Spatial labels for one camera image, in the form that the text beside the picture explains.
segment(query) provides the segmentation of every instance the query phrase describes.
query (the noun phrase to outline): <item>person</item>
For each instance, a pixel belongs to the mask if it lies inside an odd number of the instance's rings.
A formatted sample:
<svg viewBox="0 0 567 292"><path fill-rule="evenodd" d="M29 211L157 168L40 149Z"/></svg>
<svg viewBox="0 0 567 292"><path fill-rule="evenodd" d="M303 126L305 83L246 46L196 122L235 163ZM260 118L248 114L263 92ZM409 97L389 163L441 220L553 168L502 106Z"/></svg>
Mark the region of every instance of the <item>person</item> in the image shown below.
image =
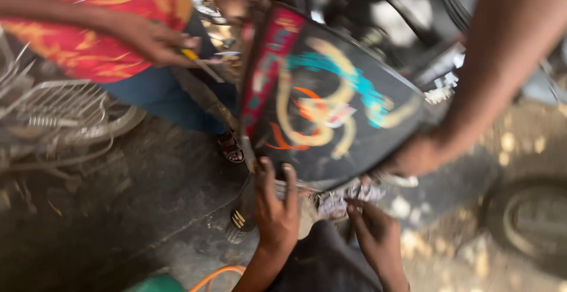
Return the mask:
<svg viewBox="0 0 567 292"><path fill-rule="evenodd" d="M290 164L282 170L287 193L280 201L272 162L262 157L256 165L260 241L233 292L409 291L397 220L371 203L348 200L347 212L360 249L347 245L329 221L315 223L309 235L298 241L297 177Z"/></svg>
<svg viewBox="0 0 567 292"><path fill-rule="evenodd" d="M364 182L419 176L464 153L509 105L567 26L567 0L478 0L459 85L445 119L410 138Z"/></svg>
<svg viewBox="0 0 567 292"><path fill-rule="evenodd" d="M170 67L195 66L177 48L201 59L216 53L191 0L0 0L0 26L72 78L91 79L182 129L215 134L227 159L243 160L231 131L181 89ZM192 70L236 111L233 85Z"/></svg>

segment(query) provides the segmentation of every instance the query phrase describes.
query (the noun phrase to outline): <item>orange hose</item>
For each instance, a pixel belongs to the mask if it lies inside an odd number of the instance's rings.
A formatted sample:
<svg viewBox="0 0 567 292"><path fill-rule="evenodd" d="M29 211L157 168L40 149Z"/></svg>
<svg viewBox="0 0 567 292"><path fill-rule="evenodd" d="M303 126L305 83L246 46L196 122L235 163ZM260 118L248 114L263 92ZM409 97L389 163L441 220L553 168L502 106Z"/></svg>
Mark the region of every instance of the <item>orange hose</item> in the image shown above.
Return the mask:
<svg viewBox="0 0 567 292"><path fill-rule="evenodd" d="M222 268L216 270L215 272L207 275L206 278L201 280L201 282L199 282L196 286L194 286L188 292L196 292L199 288L202 288L203 285L210 283L218 274L220 274L222 272L234 271L234 272L238 272L240 275L242 275L242 274L244 274L245 270L246 270L246 267L242 267L241 265L227 265L227 266L222 267ZM210 288L210 285L207 284L206 289L209 290L209 288Z"/></svg>

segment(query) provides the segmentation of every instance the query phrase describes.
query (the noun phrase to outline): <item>foot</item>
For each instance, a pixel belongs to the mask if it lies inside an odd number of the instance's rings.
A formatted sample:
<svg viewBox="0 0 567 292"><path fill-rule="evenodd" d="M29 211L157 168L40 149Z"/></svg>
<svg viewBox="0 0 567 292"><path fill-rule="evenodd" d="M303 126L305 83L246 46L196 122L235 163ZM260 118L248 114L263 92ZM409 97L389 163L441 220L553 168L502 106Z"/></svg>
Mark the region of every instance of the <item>foot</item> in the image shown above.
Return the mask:
<svg viewBox="0 0 567 292"><path fill-rule="evenodd" d="M232 133L227 131L223 135L217 135L218 144L221 146L221 151L224 157L233 163L241 163L244 161L245 156L234 139Z"/></svg>

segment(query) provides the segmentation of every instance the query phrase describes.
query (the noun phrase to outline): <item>blue jeans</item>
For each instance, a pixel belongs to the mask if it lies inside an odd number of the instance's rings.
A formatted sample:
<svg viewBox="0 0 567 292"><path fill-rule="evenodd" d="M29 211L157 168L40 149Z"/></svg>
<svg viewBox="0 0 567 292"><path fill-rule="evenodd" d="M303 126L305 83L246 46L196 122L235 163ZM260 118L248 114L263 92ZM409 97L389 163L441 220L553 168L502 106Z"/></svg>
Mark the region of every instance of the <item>blue jeans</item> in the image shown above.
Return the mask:
<svg viewBox="0 0 567 292"><path fill-rule="evenodd" d="M208 59L217 53L205 27L193 10L185 32L202 39L199 57ZM233 113L237 108L236 87L228 83L217 83L201 69L190 70L202 79L218 99ZM227 128L214 116L206 113L191 96L181 89L171 67L148 69L130 78L114 83L101 84L112 96L130 105L145 109L148 113L169 120L185 130L198 130L209 134L222 134Z"/></svg>

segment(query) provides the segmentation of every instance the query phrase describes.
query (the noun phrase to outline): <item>dirty floor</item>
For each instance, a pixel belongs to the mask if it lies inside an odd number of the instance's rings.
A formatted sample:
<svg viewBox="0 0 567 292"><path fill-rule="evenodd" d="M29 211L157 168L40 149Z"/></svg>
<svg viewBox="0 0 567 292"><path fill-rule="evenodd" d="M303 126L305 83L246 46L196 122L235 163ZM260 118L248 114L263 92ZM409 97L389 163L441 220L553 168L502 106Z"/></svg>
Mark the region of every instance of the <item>dirty floor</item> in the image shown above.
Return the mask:
<svg viewBox="0 0 567 292"><path fill-rule="evenodd" d="M501 251L478 226L490 187L564 176L565 131L559 111L516 105L418 188L387 189L380 205L401 218L412 291L567 291L565 282ZM223 265L245 265L258 242L255 232L240 245L224 238L247 169L221 157L213 137L149 117L103 158L68 172L80 173L81 182L26 174L24 198L3 208L3 290L120 291L153 273L191 288ZM415 201L425 204L408 203ZM215 288L229 291L236 280L226 274Z"/></svg>

